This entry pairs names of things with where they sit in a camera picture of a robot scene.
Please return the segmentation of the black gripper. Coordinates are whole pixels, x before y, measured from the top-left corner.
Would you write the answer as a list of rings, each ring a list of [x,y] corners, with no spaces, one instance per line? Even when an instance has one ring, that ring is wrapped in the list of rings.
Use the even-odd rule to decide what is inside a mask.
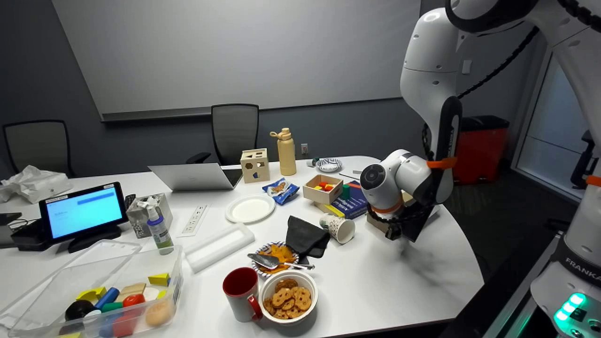
[[[420,202],[413,202],[398,212],[385,230],[385,236],[396,240],[400,236],[415,242],[426,225],[426,219],[432,212],[432,206],[422,206]]]

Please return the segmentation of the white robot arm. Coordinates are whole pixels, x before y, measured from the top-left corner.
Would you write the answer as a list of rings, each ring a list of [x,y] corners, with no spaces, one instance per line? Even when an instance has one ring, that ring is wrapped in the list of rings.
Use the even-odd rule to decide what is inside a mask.
[[[368,213],[390,240],[415,240],[434,208],[452,191],[458,165],[462,99],[488,84],[499,67],[464,84],[464,44],[526,24],[561,65],[582,120],[601,136],[599,69],[601,0],[443,0],[424,11],[407,39],[400,69],[402,99],[426,129],[424,151],[392,150],[360,172]]]

